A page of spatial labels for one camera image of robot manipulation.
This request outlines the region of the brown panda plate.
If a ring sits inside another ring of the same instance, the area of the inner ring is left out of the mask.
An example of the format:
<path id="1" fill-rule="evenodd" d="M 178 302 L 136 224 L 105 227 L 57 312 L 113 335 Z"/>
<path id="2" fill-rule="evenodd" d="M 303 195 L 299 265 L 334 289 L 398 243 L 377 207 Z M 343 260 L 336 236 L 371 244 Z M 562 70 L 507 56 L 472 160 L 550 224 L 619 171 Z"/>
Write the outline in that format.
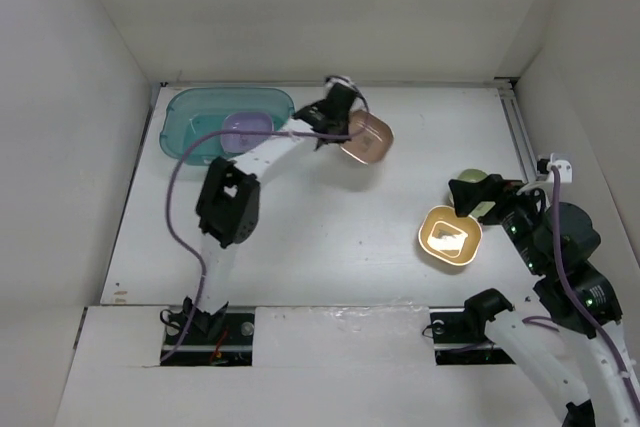
<path id="1" fill-rule="evenodd" d="M 394 142 L 389 125 L 365 110 L 351 113 L 349 133 L 353 137 L 341 145 L 341 150 L 365 165 L 383 161 Z"/>

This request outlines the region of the large purple panda plate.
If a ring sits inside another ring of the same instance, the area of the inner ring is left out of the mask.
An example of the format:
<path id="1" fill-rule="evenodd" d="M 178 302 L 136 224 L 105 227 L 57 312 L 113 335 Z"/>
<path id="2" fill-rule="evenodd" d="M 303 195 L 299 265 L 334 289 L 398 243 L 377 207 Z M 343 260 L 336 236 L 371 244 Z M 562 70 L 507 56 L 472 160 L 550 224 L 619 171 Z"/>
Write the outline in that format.
<path id="1" fill-rule="evenodd" d="M 236 112 L 225 118 L 223 130 L 230 133 L 221 136 L 220 144 L 225 153 L 238 155 L 252 150 L 268 138 L 273 131 L 273 120 L 264 112 Z"/>

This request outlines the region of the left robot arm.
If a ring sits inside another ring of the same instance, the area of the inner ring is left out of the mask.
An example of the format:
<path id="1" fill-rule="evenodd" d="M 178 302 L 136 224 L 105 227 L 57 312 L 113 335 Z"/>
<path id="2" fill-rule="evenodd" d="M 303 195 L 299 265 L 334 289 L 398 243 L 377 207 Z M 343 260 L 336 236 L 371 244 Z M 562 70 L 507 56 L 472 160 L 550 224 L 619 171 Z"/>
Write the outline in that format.
<path id="1" fill-rule="evenodd" d="M 218 242 L 213 250 L 213 262 L 187 244 L 175 231 L 171 221 L 171 200 L 179 170 L 191 151 L 207 140 L 222 135 L 234 135 L 234 130 L 221 130 L 196 140 L 176 164 L 169 181 L 165 201 L 165 221 L 169 233 L 200 264 L 200 281 L 186 320 L 180 329 L 179 342 L 190 332 L 201 343 L 212 343 L 222 334 L 223 318 L 228 303 L 225 287 L 234 266 L 237 246 L 255 230 L 259 219 L 260 191 L 269 181 L 290 168 L 294 161 L 325 144 L 342 144 L 361 132 L 349 132 L 350 111 L 360 100 L 366 113 L 366 98 L 342 76 L 326 78 L 325 97 L 297 111 L 279 131 L 240 130 L 240 135 L 264 136 L 266 139 L 253 151 L 247 151 L 228 161 L 221 157 L 210 164 L 196 203 L 199 229 Z M 198 310 L 203 290 L 211 287 L 217 309 Z"/>

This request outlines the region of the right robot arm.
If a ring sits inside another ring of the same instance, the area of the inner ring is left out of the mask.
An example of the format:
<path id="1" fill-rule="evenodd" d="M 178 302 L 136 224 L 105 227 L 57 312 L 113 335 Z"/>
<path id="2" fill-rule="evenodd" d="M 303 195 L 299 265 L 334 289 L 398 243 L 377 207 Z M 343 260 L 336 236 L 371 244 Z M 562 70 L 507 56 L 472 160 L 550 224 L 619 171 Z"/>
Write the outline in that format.
<path id="1" fill-rule="evenodd" d="M 491 288 L 468 298 L 455 317 L 459 334 L 497 345 L 530 379 L 564 426 L 636 426 L 639 382 L 625 343 L 622 309 L 609 280 L 590 262 L 601 243 L 589 215 L 561 201 L 572 175 L 557 162 L 542 182 L 491 174 L 478 182 L 452 179 L 455 213 L 491 204 L 483 225 L 499 225 L 529 272 L 541 305 L 574 356 L 571 376 L 528 331 L 514 305 Z"/>

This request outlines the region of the teal plastic bin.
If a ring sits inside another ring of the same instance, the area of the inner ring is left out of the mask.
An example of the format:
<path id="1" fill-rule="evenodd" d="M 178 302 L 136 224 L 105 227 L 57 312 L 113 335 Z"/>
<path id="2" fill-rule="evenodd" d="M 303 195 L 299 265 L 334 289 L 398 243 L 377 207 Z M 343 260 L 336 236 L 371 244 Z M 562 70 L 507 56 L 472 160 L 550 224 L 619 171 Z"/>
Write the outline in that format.
<path id="1" fill-rule="evenodd" d="M 199 138 L 223 130 L 227 116 L 236 112 L 264 112 L 273 120 L 273 131 L 279 130 L 294 113 L 292 98 L 282 90 L 267 87 L 193 88 L 177 94 L 166 108 L 159 134 L 165 155 L 178 159 Z M 187 158 L 186 163 L 205 166 L 218 156 L 233 158 L 221 147 L 221 136 L 207 140 Z"/>

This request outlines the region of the yellow plate near right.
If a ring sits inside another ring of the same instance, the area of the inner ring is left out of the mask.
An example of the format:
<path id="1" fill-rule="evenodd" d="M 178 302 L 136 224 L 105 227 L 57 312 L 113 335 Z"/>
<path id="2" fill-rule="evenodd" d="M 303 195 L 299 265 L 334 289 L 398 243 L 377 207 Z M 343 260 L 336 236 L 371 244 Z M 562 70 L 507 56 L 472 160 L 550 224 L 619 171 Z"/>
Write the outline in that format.
<path id="1" fill-rule="evenodd" d="M 483 232 L 471 217 L 458 217 L 451 206 L 433 207 L 421 224 L 417 239 L 429 255 L 455 267 L 470 264 L 476 257 Z"/>

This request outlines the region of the aluminium frame rail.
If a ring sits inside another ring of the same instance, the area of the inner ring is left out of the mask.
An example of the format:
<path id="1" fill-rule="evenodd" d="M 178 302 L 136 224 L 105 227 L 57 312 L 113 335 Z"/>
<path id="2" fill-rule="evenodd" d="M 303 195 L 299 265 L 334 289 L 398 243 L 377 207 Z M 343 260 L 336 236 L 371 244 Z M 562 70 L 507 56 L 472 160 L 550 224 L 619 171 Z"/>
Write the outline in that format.
<path id="1" fill-rule="evenodd" d="M 514 83 L 508 78 L 497 78 L 491 82 L 491 86 L 497 89 L 501 102 L 507 130 L 511 138 L 512 157 L 518 167 L 500 168 L 498 172 L 507 179 L 518 179 L 527 184 L 535 184 L 533 192 L 542 197 L 537 202 L 537 210 L 540 213 L 549 207 L 549 192 L 551 187 L 544 182 L 545 175 L 537 170 L 537 157 L 534 153 L 529 135 L 525 126 L 524 116 L 518 104 Z"/>

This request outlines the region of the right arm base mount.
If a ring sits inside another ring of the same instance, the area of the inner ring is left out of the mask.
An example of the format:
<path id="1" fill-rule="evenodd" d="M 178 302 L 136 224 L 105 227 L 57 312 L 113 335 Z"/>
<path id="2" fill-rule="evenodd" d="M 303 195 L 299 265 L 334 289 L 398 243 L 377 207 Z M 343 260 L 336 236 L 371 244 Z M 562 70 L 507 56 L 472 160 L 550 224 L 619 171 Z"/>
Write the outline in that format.
<path id="1" fill-rule="evenodd" d="M 421 334 L 433 342 L 437 366 L 514 365 L 503 349 L 465 324 L 461 311 L 431 312 Z"/>

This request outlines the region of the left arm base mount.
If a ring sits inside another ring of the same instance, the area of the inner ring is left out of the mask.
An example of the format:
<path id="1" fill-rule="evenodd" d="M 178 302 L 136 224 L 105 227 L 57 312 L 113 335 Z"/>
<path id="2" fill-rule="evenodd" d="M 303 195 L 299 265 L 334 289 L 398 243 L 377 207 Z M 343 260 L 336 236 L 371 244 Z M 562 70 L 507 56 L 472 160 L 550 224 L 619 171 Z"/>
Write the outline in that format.
<path id="1" fill-rule="evenodd" d="M 197 310 L 184 332 L 193 307 L 189 297 L 179 310 L 163 309 L 159 318 L 164 326 L 160 352 L 163 367 L 250 367 L 253 361 L 255 311 L 229 308 L 216 313 Z"/>

